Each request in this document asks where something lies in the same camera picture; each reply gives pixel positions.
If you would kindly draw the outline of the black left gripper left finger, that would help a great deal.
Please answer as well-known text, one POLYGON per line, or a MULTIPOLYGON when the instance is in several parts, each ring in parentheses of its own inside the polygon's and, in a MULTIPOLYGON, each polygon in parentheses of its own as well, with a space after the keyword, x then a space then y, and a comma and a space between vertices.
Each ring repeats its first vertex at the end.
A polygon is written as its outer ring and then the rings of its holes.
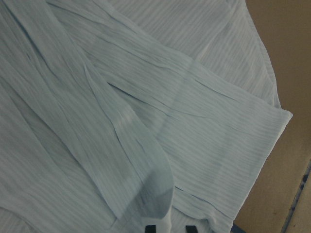
POLYGON ((145 227, 145 233, 156 233, 156 226, 155 225, 147 225, 145 227))

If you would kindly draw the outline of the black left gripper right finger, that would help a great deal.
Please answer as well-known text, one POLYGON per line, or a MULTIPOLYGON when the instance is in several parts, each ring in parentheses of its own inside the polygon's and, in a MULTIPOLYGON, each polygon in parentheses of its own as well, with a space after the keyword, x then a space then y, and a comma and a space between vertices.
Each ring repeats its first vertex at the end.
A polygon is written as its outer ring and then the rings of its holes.
POLYGON ((186 225, 185 229, 186 229, 186 233, 196 233, 195 225, 186 225))

